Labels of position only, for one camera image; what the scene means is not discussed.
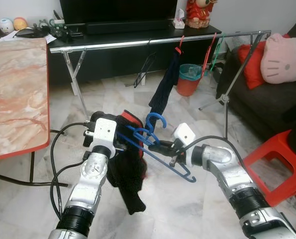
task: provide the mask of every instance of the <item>black cable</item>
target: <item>black cable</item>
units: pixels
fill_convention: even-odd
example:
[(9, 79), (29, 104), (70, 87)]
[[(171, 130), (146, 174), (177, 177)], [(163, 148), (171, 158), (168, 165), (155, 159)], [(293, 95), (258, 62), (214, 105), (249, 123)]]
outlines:
[(80, 162), (80, 163), (76, 163), (76, 164), (72, 164), (72, 165), (68, 165), (64, 168), (62, 168), (61, 170), (59, 170), (56, 175), (54, 176), (51, 184), (50, 184), (50, 201), (52, 203), (52, 206), (53, 206), (53, 209), (57, 215), (57, 217), (60, 219), (61, 218), (61, 215), (59, 214), (59, 211), (57, 210), (57, 207), (56, 207), (56, 204), (55, 204), (55, 200), (54, 200), (54, 184), (55, 184), (55, 181), (57, 180), (58, 176), (63, 172), (65, 171), (66, 169), (69, 169), (69, 168), (73, 168), (73, 167), (77, 167), (79, 165), (82, 165), (84, 161)]
[[(64, 132), (67, 128), (71, 127), (71, 126), (74, 126), (74, 125), (83, 125), (85, 126), (86, 123), (71, 123), (67, 126), (65, 126), (64, 128), (62, 128), (58, 133), (57, 135), (55, 136), (53, 142), (52, 142), (52, 145), (51, 145), (51, 148), (50, 148), (50, 162), (52, 164), (52, 170), (53, 170), (53, 175), (55, 177), (56, 175), (56, 168), (55, 168), (55, 162), (54, 162), (54, 146), (55, 146), (55, 143), (58, 139), (58, 137), (62, 134), (62, 132)], [(62, 197), (60, 195), (60, 189), (59, 189), (59, 185), (58, 185), (58, 180), (55, 179), (55, 184), (56, 184), (56, 191), (57, 191), (57, 198), (58, 198), (58, 212), (59, 212), (59, 215), (61, 217), (62, 215)]]
[(228, 145), (230, 145), (230, 147), (233, 149), (233, 151), (235, 152), (235, 154), (237, 155), (237, 158), (241, 164), (241, 166), (243, 167), (243, 169), (247, 171), (247, 168), (246, 166), (244, 165), (244, 162), (242, 160), (242, 157), (240, 156), (239, 152), (237, 151), (236, 147), (229, 141), (227, 140), (226, 138), (223, 138), (223, 137), (219, 137), (219, 136), (214, 136), (214, 135), (209, 135), (209, 136), (205, 136), (205, 137), (201, 137), (199, 139), (196, 139), (194, 142), (192, 142), (191, 144), (189, 144), (188, 146), (186, 146), (185, 148), (182, 148), (181, 150), (179, 150), (175, 156), (177, 155), (180, 155), (181, 153), (187, 151), (188, 149), (190, 149), (191, 147), (193, 147), (195, 144), (201, 142), (201, 141), (204, 141), (206, 139), (218, 139), (218, 140), (221, 140), (221, 141), (224, 141), (226, 142)]

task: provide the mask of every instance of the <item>white wall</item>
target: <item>white wall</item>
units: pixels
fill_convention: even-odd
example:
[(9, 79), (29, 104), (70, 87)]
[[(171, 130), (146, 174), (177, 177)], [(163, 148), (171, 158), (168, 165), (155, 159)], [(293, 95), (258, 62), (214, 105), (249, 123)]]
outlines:
[[(178, 1), (185, 6), (187, 0)], [(0, 0), (0, 19), (52, 18), (53, 9), (61, 13), (59, 0)], [(296, 0), (218, 0), (210, 22), (226, 33), (272, 30), (281, 34), (288, 32), (295, 23)]]
[(287, 33), (296, 23), (296, 0), (218, 0), (210, 24), (223, 32)]
[(29, 25), (39, 19), (54, 18), (53, 10), (62, 16), (59, 0), (0, 0), (0, 19), (24, 17)]

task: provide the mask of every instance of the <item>clothes drying rack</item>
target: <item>clothes drying rack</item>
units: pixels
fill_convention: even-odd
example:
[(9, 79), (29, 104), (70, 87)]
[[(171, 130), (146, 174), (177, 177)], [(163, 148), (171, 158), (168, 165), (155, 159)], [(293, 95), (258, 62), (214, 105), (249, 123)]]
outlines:
[[(235, 78), (233, 79), (230, 87), (228, 88), (227, 92), (222, 94), (220, 98), (216, 99), (215, 101), (204, 105), (203, 107), (199, 108), (200, 110), (216, 103), (219, 101), (222, 101), (224, 103), (224, 137), (227, 138), (228, 136), (228, 103), (229, 103), (229, 93), (238, 79), (239, 75), (243, 72), (245, 66), (249, 62), (253, 51), (256, 49), (258, 43), (262, 39), (262, 37), (267, 34), (268, 36), (271, 35), (270, 30), (262, 30), (262, 31), (250, 31), (250, 32), (235, 32), (235, 33), (222, 33), (222, 34), (217, 34), (216, 36), (214, 34), (210, 35), (201, 35), (201, 36), (187, 36), (184, 38), (184, 42), (188, 41), (199, 41), (199, 40), (208, 40), (208, 39), (213, 39), (214, 36), (215, 38), (222, 38), (222, 37), (235, 37), (235, 36), (250, 36), (250, 51), (249, 54), (247, 55), (244, 63), (241, 65), (239, 71), (237, 72)], [(128, 42), (117, 42), (117, 43), (107, 43), (107, 44), (95, 44), (95, 45), (81, 45), (81, 46), (67, 46), (67, 47), (55, 47), (55, 48), (50, 48), (51, 53), (61, 53), (64, 56), (71, 80), (72, 80), (72, 88), (73, 92), (78, 96), (81, 105), (83, 107), (83, 111), (85, 114), (85, 119), (89, 120), (90, 115), (88, 115), (86, 105), (83, 99), (83, 96), (81, 94), (76, 76), (78, 74), (78, 71), (83, 63), (83, 60), (85, 58), (85, 54), (87, 51), (92, 51), (92, 50), (103, 50), (103, 49), (113, 49), (113, 48), (124, 48), (124, 47), (136, 47), (136, 46), (145, 46), (145, 45), (152, 45), (152, 44), (162, 44), (162, 43), (172, 43), (172, 42), (180, 42), (181, 37), (175, 37), (175, 38), (166, 38), (166, 39), (148, 39), (148, 40), (143, 40), (143, 41), (128, 41)], [(72, 62), (69, 58), (69, 53), (71, 52), (76, 52), (76, 51), (81, 51), (82, 54), (78, 60), (77, 66), (74, 69)]]

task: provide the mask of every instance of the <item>red plastic stool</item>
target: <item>red plastic stool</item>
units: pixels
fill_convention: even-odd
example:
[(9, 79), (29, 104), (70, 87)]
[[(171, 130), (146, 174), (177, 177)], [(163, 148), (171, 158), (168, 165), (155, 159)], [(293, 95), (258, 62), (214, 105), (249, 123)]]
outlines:
[[(296, 154), (293, 153), (287, 143), (290, 131), (288, 130), (273, 136), (244, 159), (249, 175), (261, 189), (265, 199), (272, 207), (291, 196), (296, 196)], [(275, 190), (270, 191), (262, 179), (250, 167), (251, 164), (261, 158), (267, 160), (279, 159), (292, 172), (292, 176)]]

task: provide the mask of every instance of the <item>hello kitty pillow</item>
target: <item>hello kitty pillow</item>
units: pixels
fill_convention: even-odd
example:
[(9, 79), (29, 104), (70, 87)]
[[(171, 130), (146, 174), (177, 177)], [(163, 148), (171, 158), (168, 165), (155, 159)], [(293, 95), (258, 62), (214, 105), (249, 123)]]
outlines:
[(296, 81), (296, 38), (276, 33), (267, 39), (261, 61), (263, 79), (270, 84)]

